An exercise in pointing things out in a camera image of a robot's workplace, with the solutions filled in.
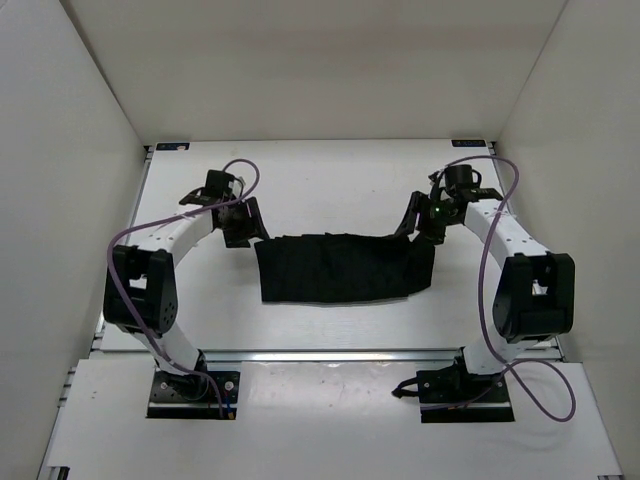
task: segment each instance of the white wall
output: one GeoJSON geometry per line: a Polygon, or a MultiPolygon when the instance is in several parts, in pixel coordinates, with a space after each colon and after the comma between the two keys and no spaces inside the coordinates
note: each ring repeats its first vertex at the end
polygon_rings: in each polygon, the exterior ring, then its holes
{"type": "Polygon", "coordinates": [[[497,138],[564,0],[63,0],[167,139],[497,138]]]}
{"type": "Polygon", "coordinates": [[[0,7],[0,478],[37,474],[143,159],[60,4],[0,7]]]}
{"type": "Polygon", "coordinates": [[[640,478],[640,2],[570,0],[499,151],[515,209],[576,261],[565,341],[584,361],[628,478],[640,478]]]}

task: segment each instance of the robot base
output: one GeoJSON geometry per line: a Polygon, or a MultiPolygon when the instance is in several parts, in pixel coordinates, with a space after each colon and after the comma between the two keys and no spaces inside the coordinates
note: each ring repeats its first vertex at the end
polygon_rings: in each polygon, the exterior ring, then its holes
{"type": "Polygon", "coordinates": [[[147,418],[175,418],[201,420],[235,420],[238,409],[238,392],[240,388],[240,372],[208,371],[216,382],[222,395],[223,418],[215,394],[209,389],[201,398],[186,398],[167,382],[165,372],[156,371],[153,376],[147,418]]]}
{"type": "Polygon", "coordinates": [[[464,383],[464,392],[458,382],[452,382],[451,370],[421,370],[417,372],[418,398],[422,423],[485,423],[513,422],[509,391],[504,382],[493,385],[491,379],[464,383]],[[438,405],[471,400],[493,385],[482,398],[463,407],[428,409],[438,405]]]}

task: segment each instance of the folded black fabric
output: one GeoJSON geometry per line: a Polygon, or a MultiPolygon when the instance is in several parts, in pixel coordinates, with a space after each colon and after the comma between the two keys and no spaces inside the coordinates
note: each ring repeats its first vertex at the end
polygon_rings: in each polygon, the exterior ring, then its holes
{"type": "Polygon", "coordinates": [[[431,285],[435,247],[417,237],[303,235],[255,244],[263,302],[353,303],[431,285]]]}

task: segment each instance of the purple cable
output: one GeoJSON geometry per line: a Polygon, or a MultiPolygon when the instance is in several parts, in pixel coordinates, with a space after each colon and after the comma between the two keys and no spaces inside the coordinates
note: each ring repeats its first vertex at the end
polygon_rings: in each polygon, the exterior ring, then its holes
{"type": "Polygon", "coordinates": [[[174,223],[174,222],[177,222],[178,220],[181,220],[185,216],[194,216],[194,215],[198,215],[200,213],[208,212],[210,210],[217,210],[217,209],[222,208],[222,207],[229,207],[231,205],[235,205],[237,203],[240,203],[242,200],[244,200],[249,195],[251,195],[251,193],[258,186],[258,183],[260,182],[260,170],[258,169],[258,166],[255,163],[253,163],[251,160],[245,160],[243,158],[238,158],[236,160],[232,160],[229,163],[227,163],[224,166],[224,168],[222,169],[222,171],[225,172],[231,165],[233,165],[235,163],[246,163],[251,168],[253,168],[253,170],[255,171],[255,174],[256,174],[256,178],[255,178],[253,184],[251,185],[251,187],[249,187],[246,192],[242,193],[235,200],[230,200],[228,202],[222,202],[222,203],[216,203],[214,205],[208,205],[208,206],[202,207],[202,208],[196,208],[196,209],[191,210],[189,212],[186,212],[186,213],[184,213],[182,215],[174,215],[174,216],[171,216],[171,217],[163,218],[161,220],[155,220],[153,222],[143,223],[142,225],[136,225],[134,227],[127,228],[127,229],[122,230],[121,232],[117,233],[111,239],[111,241],[109,242],[109,245],[107,247],[107,269],[109,270],[109,274],[111,275],[111,279],[113,280],[113,283],[114,283],[114,285],[116,287],[116,290],[118,290],[118,293],[122,297],[122,301],[126,305],[127,310],[129,310],[129,313],[131,313],[131,316],[136,321],[136,324],[138,325],[138,328],[140,328],[140,330],[145,335],[145,337],[147,337],[147,340],[149,341],[149,344],[151,345],[151,348],[153,348],[160,357],[162,357],[167,363],[169,363],[176,370],[179,370],[179,371],[181,371],[183,373],[186,373],[187,375],[197,375],[199,377],[204,378],[207,381],[207,383],[211,386],[211,388],[215,392],[216,400],[218,401],[218,410],[220,412],[220,418],[223,418],[222,396],[220,395],[220,390],[218,389],[218,386],[216,385],[216,382],[214,382],[213,378],[211,378],[206,373],[198,372],[197,370],[191,370],[189,368],[183,367],[182,365],[179,365],[179,364],[175,363],[171,359],[171,357],[169,357],[167,352],[165,352],[162,348],[160,348],[160,345],[158,345],[158,343],[156,342],[156,338],[158,338],[158,337],[155,335],[155,333],[153,331],[151,331],[149,329],[149,327],[147,327],[144,324],[144,320],[142,319],[142,317],[140,316],[140,313],[138,312],[138,310],[136,309],[135,305],[131,301],[131,297],[129,297],[129,295],[127,294],[127,291],[124,288],[124,285],[122,284],[122,281],[120,280],[120,277],[118,276],[118,274],[116,272],[116,266],[115,266],[115,263],[113,261],[113,249],[115,248],[116,244],[118,243],[118,241],[121,238],[125,237],[126,235],[130,235],[131,233],[138,232],[138,231],[144,230],[146,228],[159,227],[161,225],[168,225],[170,223],[174,223]]]}
{"type": "MultiPolygon", "coordinates": [[[[513,174],[514,174],[513,183],[511,184],[511,186],[509,187],[509,190],[507,191],[507,193],[505,194],[504,198],[500,202],[500,205],[498,205],[498,210],[496,211],[495,217],[494,217],[493,221],[491,222],[491,226],[489,227],[489,232],[487,233],[487,238],[486,238],[486,240],[484,242],[484,248],[482,249],[482,256],[480,258],[480,269],[479,269],[479,272],[478,272],[478,313],[480,315],[480,328],[482,329],[482,337],[484,338],[484,341],[487,344],[487,348],[491,352],[491,355],[493,355],[496,360],[498,360],[500,363],[504,364],[504,366],[505,366],[505,369],[502,371],[500,376],[494,381],[494,385],[502,377],[504,377],[504,375],[507,372],[510,372],[513,375],[513,377],[517,380],[517,382],[520,384],[520,386],[525,391],[525,393],[529,396],[529,398],[531,398],[533,403],[540,409],[540,411],[542,413],[544,413],[550,419],[555,420],[556,422],[568,422],[569,420],[571,420],[573,418],[573,416],[576,413],[577,402],[576,402],[575,393],[573,391],[573,388],[571,387],[571,383],[569,382],[569,379],[567,379],[567,377],[564,375],[564,373],[562,373],[555,365],[553,365],[552,363],[547,362],[545,360],[523,359],[523,360],[515,360],[515,361],[513,361],[511,363],[508,363],[495,350],[495,348],[491,344],[491,340],[489,339],[489,332],[487,330],[487,321],[486,321],[485,314],[484,314],[484,295],[483,295],[483,293],[484,293],[484,277],[485,277],[485,271],[487,269],[487,260],[489,258],[489,248],[491,246],[491,240],[493,239],[493,236],[495,234],[496,228],[498,227],[498,222],[500,221],[500,215],[504,211],[504,208],[507,205],[507,201],[509,200],[509,198],[511,198],[511,195],[513,195],[513,192],[515,191],[516,187],[518,186],[518,182],[520,181],[520,171],[518,170],[518,167],[516,166],[516,164],[513,163],[511,160],[509,160],[507,158],[499,157],[499,156],[496,156],[496,155],[473,155],[473,156],[470,156],[470,157],[465,157],[465,158],[461,158],[459,160],[455,160],[455,161],[447,164],[447,167],[450,167],[452,165],[457,165],[459,163],[467,162],[469,160],[479,160],[479,159],[496,160],[496,161],[499,161],[499,162],[506,163],[507,165],[509,165],[511,167],[511,169],[513,170],[513,174]],[[569,396],[571,397],[571,409],[569,411],[569,414],[566,417],[557,417],[557,416],[553,415],[551,412],[549,412],[542,405],[542,403],[540,403],[540,400],[538,400],[538,398],[533,394],[533,392],[529,389],[529,387],[527,387],[527,385],[522,380],[522,378],[520,377],[518,372],[515,371],[514,367],[516,365],[520,365],[522,363],[527,363],[527,362],[539,363],[539,364],[542,364],[542,365],[544,365],[546,367],[549,367],[554,372],[556,372],[558,374],[558,376],[562,379],[562,381],[564,382],[564,384],[567,387],[567,390],[569,391],[569,396]]],[[[481,397],[483,397],[484,395],[486,395],[491,390],[491,388],[488,388],[487,390],[482,392],[480,395],[478,395],[476,398],[474,398],[474,399],[472,399],[470,401],[460,402],[458,404],[451,404],[451,405],[446,405],[446,406],[441,406],[441,407],[442,408],[455,408],[455,407],[458,407],[458,406],[468,405],[469,403],[475,402],[476,400],[478,400],[481,397]]]]}

